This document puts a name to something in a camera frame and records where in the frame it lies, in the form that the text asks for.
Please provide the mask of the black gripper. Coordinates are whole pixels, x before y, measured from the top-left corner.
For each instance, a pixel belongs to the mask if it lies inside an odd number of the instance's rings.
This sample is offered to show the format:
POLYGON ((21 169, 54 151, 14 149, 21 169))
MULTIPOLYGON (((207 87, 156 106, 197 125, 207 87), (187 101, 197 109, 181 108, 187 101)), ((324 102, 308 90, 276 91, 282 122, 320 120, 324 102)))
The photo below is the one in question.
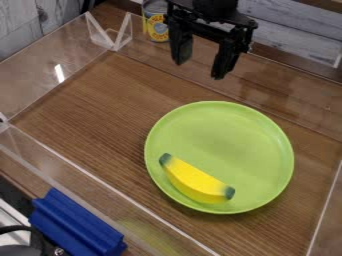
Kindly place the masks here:
MULTIPOLYGON (((224 38, 219 42, 211 68, 211 77, 215 80, 224 78, 232 71, 240 52, 250 50, 254 31, 258 28, 255 20, 238 11, 239 0, 167 0, 167 16, 176 16, 193 23, 203 21, 205 24, 230 24, 235 30, 242 31, 242 46, 234 39, 224 38)), ((188 27, 171 19, 168 21, 168 36, 171 57, 181 65, 192 56, 192 32, 188 27)))

